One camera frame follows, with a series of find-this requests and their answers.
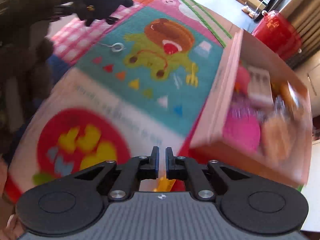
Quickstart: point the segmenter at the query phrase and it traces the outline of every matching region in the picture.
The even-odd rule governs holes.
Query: yellow shape
[[[158,181],[158,187],[155,188],[154,192],[169,192],[171,191],[173,184],[175,183],[175,179],[167,179],[166,177],[161,177]]]
[[[76,149],[76,137],[79,133],[79,127],[71,128],[68,133],[63,133],[58,139],[58,145],[67,153],[74,153]]]
[[[130,81],[128,86],[132,89],[139,90],[139,86],[140,86],[139,78]]]
[[[96,146],[101,137],[101,132],[92,124],[88,124],[84,129],[84,136],[79,137],[76,145],[84,153],[90,153]]]
[[[98,145],[96,153],[83,158],[80,164],[80,170],[86,169],[107,160],[117,160],[116,148],[111,142],[101,142]]]
[[[149,98],[149,99],[153,98],[153,90],[152,90],[152,88],[148,88],[148,89],[144,90],[144,91],[142,92],[142,94],[143,94],[146,98]]]
[[[187,85],[192,85],[197,87],[198,86],[198,77],[196,76],[196,64],[192,63],[191,66],[191,74],[186,76],[186,83]]]

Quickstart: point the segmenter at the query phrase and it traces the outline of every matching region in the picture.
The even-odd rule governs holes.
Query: pink toy
[[[250,79],[251,78],[249,72],[239,63],[235,81],[235,89],[247,95],[248,84],[250,82]]]
[[[223,127],[223,137],[254,155],[260,142],[259,122],[253,115],[239,116],[230,109]]]

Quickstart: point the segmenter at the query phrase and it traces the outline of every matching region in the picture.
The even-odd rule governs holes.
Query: blue triangle
[[[173,110],[178,116],[182,116],[182,105],[176,106]]]

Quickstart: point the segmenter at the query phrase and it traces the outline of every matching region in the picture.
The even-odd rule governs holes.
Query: gray ribbed surface
[[[232,227],[209,202],[191,198],[188,192],[136,192],[132,199],[113,203],[92,227],[57,240],[166,240],[166,239],[266,239]],[[302,240],[298,232],[285,236],[267,237],[272,240]],[[30,233],[21,240],[47,240]]]

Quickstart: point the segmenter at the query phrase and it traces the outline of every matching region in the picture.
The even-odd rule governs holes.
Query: white triangle
[[[168,96],[164,96],[164,97],[158,98],[157,102],[162,107],[168,108]]]

